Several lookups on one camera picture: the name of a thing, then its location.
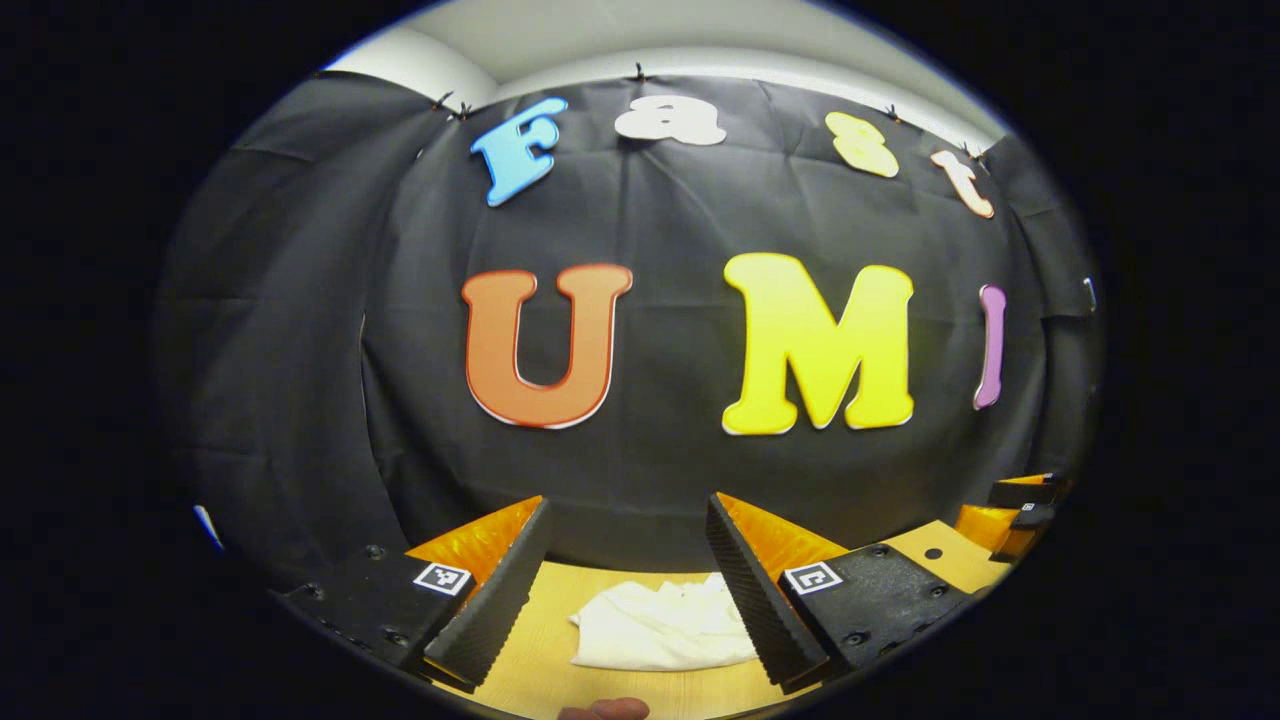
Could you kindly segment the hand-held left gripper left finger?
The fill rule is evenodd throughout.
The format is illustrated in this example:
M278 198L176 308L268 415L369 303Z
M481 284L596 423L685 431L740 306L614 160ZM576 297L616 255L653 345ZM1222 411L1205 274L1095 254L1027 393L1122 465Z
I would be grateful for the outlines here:
M285 593L285 606L378 662L472 693L529 601L550 542L534 496L412 550L369 546Z

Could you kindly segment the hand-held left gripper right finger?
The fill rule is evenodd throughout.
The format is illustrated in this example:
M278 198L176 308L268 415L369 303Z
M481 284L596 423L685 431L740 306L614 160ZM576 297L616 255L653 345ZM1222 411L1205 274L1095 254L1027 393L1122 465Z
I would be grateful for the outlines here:
M868 673L973 601L886 543L845 550L717 492L707 541L769 682L791 694Z

